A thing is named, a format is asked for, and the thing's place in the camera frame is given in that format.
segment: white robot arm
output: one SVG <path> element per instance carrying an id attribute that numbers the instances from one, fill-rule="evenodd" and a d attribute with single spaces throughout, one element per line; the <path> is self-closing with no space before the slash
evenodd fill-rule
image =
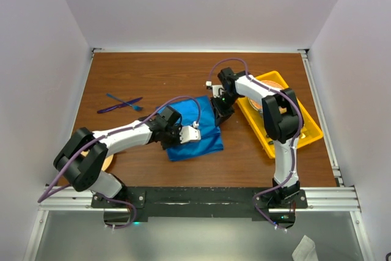
<path id="1" fill-rule="evenodd" d="M 77 191 L 90 189 L 108 198 L 113 198 L 125 185 L 114 175 L 101 170 L 106 157 L 130 147 L 160 142 L 163 149 L 201 140 L 200 131 L 194 126 L 177 123 L 181 114 L 167 106 L 162 113 L 142 123 L 140 118 L 129 125 L 106 131 L 90 132 L 78 129 L 54 160 L 54 167 L 61 171 L 69 159 L 86 143 L 101 138 L 92 144 L 86 156 L 79 155 L 69 165 L 64 177 Z"/>
<path id="2" fill-rule="evenodd" d="M 299 177 L 296 172 L 298 138 L 292 142 L 299 128 L 299 116 L 287 101 L 276 95 L 276 92 L 283 92 L 298 106 L 294 92 L 291 89 L 280 90 L 266 84 L 264 84 L 265 87 L 261 87 L 252 81 L 255 79 L 252 75 L 246 76 L 245 72 L 234 74 L 231 68 L 221 70 L 217 76 L 222 85 L 214 86 L 210 81 L 206 82 L 206 87 L 213 91 L 211 104 L 216 125 L 221 124 L 233 114 L 232 105 L 239 97 L 249 97 L 262 104 L 265 130 L 274 141 L 276 150 L 276 171 L 273 185 L 283 183 L 292 173 L 289 180 L 282 185 L 282 188 L 285 188 L 286 195 L 284 196 L 291 196 L 299 191 Z M 281 114 L 280 107 L 286 108 L 287 111 Z"/>

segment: wooden table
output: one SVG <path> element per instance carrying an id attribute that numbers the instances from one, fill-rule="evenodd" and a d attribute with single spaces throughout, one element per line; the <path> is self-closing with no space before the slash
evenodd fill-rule
<path id="1" fill-rule="evenodd" d="M 150 114 L 156 106 L 178 95 L 211 95 L 205 81 L 211 67 L 228 57 L 243 58 L 254 76 L 277 70 L 319 124 L 300 54 L 280 53 L 97 53 L 82 96 L 75 130 L 107 130 Z M 226 62 L 234 72 L 239 62 Z M 116 104 L 111 93 L 124 100 L 143 96 L 136 112 L 125 107 L 106 114 L 97 110 Z M 260 142 L 239 107 L 221 125 L 224 150 L 191 160 L 171 162 L 159 144 L 134 147 L 115 156 L 107 170 L 132 186 L 271 186 L 274 160 Z M 326 146 L 319 140 L 298 150 L 302 186 L 335 186 Z"/>

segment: white enclosure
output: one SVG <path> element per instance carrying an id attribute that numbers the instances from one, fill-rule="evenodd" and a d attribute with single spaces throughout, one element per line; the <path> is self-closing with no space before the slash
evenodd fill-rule
<path id="1" fill-rule="evenodd" d="M 65 0 L 0 0 L 0 260 L 22 260 L 90 50 Z"/>
<path id="2" fill-rule="evenodd" d="M 90 49 L 296 51 L 309 59 L 345 183 L 391 251 L 391 0 L 0 0 L 0 259 L 21 260 L 69 137 Z"/>
<path id="3" fill-rule="evenodd" d="M 309 48 L 337 0 L 67 0 L 92 47 Z"/>
<path id="4" fill-rule="evenodd" d="M 391 251 L 391 0 L 338 0 L 310 61 L 338 163 L 376 260 Z"/>

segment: blue cloth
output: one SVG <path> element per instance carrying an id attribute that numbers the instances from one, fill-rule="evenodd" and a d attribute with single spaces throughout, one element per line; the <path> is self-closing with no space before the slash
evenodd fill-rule
<path id="1" fill-rule="evenodd" d="M 167 154 L 171 161 L 185 160 L 224 149 L 219 127 L 214 126 L 214 114 L 208 96 L 196 98 L 201 106 L 199 130 L 201 141 L 192 142 L 168 148 Z M 182 115 L 182 125 L 192 125 L 197 119 L 197 105 L 192 100 L 183 100 L 170 105 Z"/>

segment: yellow tray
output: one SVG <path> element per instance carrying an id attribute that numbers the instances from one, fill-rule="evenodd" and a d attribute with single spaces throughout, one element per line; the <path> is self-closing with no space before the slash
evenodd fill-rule
<path id="1" fill-rule="evenodd" d="M 269 80 L 279 83 L 284 89 L 288 88 L 288 84 L 283 80 L 279 72 L 273 71 L 265 73 L 264 75 L 256 77 L 256 79 L 263 81 Z M 321 138 L 323 138 L 323 132 L 321 128 L 315 123 L 310 114 L 305 110 L 304 106 L 300 103 L 299 106 L 301 113 L 304 118 L 304 127 L 301 130 L 301 135 L 299 138 L 298 148 L 301 148 L 305 145 L 311 144 Z M 237 104 L 242 110 L 247 121 L 250 123 L 251 128 L 254 130 L 259 141 L 261 142 L 263 148 L 270 158 L 276 157 L 276 152 L 274 151 L 274 146 L 269 145 L 268 142 L 271 141 L 270 138 L 266 137 L 266 130 L 263 126 L 262 116 L 256 111 L 250 104 L 247 97 L 239 98 Z"/>

